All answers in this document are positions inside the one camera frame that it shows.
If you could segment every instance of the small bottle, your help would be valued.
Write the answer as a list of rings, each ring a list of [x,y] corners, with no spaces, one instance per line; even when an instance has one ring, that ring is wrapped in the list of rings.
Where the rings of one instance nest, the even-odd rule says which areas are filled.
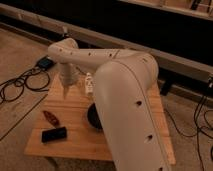
[[[85,77],[85,93],[86,95],[92,95],[93,93],[93,78],[91,73],[87,73]]]

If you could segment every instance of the small white object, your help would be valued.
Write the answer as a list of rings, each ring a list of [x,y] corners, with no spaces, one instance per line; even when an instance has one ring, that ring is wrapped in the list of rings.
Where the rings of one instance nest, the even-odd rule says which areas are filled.
[[[68,34],[68,28],[66,26],[62,26],[64,34]]]
[[[85,93],[90,95],[93,93],[93,78],[91,73],[87,73],[85,77]]]
[[[22,15],[20,14],[20,13],[18,13],[18,19],[19,20],[22,20],[23,18],[22,18]]]

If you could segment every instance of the screw hole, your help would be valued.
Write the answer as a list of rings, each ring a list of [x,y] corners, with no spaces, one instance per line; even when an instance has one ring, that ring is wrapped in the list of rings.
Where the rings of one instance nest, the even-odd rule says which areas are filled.
[[[149,136],[147,136],[146,137],[146,139],[145,139],[145,143],[148,143],[148,142],[150,142],[151,140],[152,140],[152,138],[153,138],[153,136],[152,135],[149,135]]]
[[[143,60],[144,60],[145,62],[148,62],[145,58],[143,58]]]
[[[142,101],[137,101],[137,102],[136,102],[136,105],[137,105],[137,106],[142,105]]]

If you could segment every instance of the white plastic casing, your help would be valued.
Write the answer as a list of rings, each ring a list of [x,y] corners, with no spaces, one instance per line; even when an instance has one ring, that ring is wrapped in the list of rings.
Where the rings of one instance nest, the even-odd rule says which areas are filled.
[[[149,55],[116,59],[94,75],[94,100],[118,171],[168,171],[147,90],[157,78]]]

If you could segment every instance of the table leg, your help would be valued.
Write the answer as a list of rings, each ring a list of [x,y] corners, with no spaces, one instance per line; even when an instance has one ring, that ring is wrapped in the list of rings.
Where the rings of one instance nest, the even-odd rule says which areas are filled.
[[[55,171],[58,169],[58,164],[52,157],[45,157],[45,159],[54,167]]]

